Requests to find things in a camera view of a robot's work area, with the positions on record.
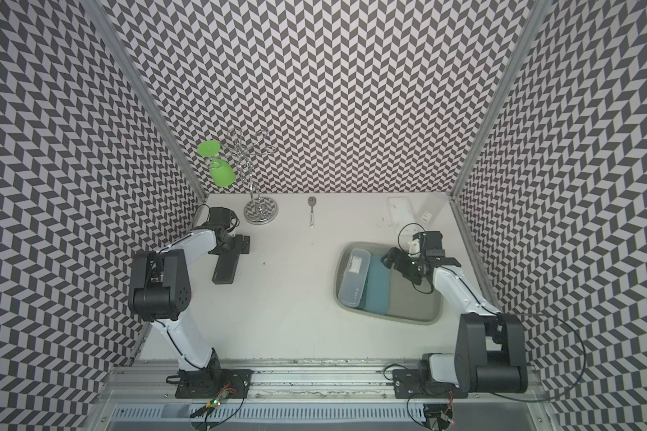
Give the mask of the white pencil case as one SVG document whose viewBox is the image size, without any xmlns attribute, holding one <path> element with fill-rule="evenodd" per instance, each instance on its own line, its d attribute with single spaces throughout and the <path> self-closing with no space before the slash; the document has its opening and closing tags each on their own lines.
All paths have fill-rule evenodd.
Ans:
<svg viewBox="0 0 647 431">
<path fill-rule="evenodd" d="M 413 208 L 408 198 L 388 198 L 387 208 L 395 233 L 411 237 L 420 230 L 420 226 L 416 224 Z"/>
</svg>

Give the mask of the black pencil case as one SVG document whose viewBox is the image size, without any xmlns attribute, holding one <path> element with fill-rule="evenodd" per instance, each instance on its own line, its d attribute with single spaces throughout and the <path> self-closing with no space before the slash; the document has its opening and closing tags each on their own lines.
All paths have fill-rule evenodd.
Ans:
<svg viewBox="0 0 647 431">
<path fill-rule="evenodd" d="M 240 251 L 233 249 L 219 254 L 216 267 L 212 276 L 215 285 L 231 285 L 235 280 Z"/>
</svg>

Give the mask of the light blue ribbed pencil case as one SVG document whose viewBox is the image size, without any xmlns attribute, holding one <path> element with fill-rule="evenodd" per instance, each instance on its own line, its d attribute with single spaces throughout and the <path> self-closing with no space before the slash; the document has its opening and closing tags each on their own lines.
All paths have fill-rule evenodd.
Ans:
<svg viewBox="0 0 647 431">
<path fill-rule="evenodd" d="M 387 315 L 390 305 L 391 270 L 382 262 L 381 256 L 371 256 L 364 294 L 373 301 L 371 314 Z"/>
</svg>

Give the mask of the grey-green plastic storage box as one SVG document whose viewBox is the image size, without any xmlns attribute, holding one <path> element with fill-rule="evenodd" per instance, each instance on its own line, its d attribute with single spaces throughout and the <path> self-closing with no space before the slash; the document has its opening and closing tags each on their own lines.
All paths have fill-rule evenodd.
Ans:
<svg viewBox="0 0 647 431">
<path fill-rule="evenodd" d="M 381 257 L 386 254 L 391 246 L 388 244 L 374 244 L 373 242 L 352 242 L 341 251 L 334 278 L 334 299 L 341 308 L 349 312 L 365 315 L 371 318 L 398 321 L 416 325 L 431 325 L 436 323 L 442 314 L 443 297 L 436 291 L 431 291 L 429 284 L 424 281 L 420 285 L 413 285 L 404 278 L 400 272 L 391 270 L 390 305 L 387 315 L 362 312 L 350 308 L 339 302 L 337 298 L 341 276 L 343 275 L 343 259 L 348 257 L 351 249 L 363 249 Z"/>
</svg>

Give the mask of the clear frosted pencil case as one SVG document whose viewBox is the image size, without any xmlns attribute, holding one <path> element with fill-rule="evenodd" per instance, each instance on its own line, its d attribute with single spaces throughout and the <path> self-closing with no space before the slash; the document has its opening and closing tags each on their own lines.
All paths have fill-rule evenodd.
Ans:
<svg viewBox="0 0 647 431">
<path fill-rule="evenodd" d="M 363 249 L 351 249 L 348 257 L 343 259 L 337 298 L 343 305 L 356 308 L 361 303 L 370 268 L 371 253 Z"/>
</svg>

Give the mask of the dark green pencil case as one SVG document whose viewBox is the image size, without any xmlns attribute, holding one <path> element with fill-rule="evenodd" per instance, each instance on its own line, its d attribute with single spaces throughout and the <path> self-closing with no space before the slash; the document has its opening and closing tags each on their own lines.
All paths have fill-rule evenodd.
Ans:
<svg viewBox="0 0 647 431">
<path fill-rule="evenodd" d="M 356 309 L 362 312 L 373 312 L 373 301 L 367 295 L 364 295 Z"/>
</svg>

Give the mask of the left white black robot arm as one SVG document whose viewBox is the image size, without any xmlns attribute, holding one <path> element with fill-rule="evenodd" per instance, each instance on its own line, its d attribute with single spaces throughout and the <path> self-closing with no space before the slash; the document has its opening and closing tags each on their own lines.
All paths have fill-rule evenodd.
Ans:
<svg viewBox="0 0 647 431">
<path fill-rule="evenodd" d="M 205 255 L 217 257 L 211 281 L 230 285 L 241 256 L 250 251 L 247 235 L 234 235 L 237 214 L 228 208 L 209 208 L 208 219 L 180 240 L 157 251 L 134 255 L 129 283 L 129 310 L 152 323 L 174 348 L 177 379 L 188 380 L 219 371 L 215 349 L 199 332 L 189 311 L 192 300 L 190 265 Z"/>
</svg>

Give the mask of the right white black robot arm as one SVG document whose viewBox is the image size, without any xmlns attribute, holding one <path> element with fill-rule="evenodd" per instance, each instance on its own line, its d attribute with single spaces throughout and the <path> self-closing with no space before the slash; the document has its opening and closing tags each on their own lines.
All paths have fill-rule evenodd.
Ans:
<svg viewBox="0 0 647 431">
<path fill-rule="evenodd" d="M 413 284 L 426 281 L 459 313 L 455 351 L 422 358 L 426 380 L 462 393 L 524 393 L 528 365 L 521 320 L 488 302 L 460 262 L 447 255 L 442 240 L 439 231 L 416 233 L 409 251 L 394 247 L 381 258 Z"/>
</svg>

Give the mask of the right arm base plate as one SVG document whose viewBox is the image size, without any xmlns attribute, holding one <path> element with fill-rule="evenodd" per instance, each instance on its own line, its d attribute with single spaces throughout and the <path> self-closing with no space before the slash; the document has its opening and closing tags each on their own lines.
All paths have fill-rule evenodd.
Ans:
<svg viewBox="0 0 647 431">
<path fill-rule="evenodd" d="M 468 393 L 451 383 L 432 379 L 429 372 L 417 369 L 395 368 L 391 371 L 395 398 L 407 400 L 411 395 L 433 399 L 466 399 Z"/>
</svg>

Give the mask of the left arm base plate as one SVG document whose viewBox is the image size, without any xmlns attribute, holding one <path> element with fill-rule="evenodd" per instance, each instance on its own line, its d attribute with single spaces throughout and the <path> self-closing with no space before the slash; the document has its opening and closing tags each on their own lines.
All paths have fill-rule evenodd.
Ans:
<svg viewBox="0 0 647 431">
<path fill-rule="evenodd" d="M 180 371 L 176 386 L 176 399 L 208 400 L 215 399 L 226 387 L 230 399 L 245 399 L 251 388 L 253 370 L 220 369 Z"/>
</svg>

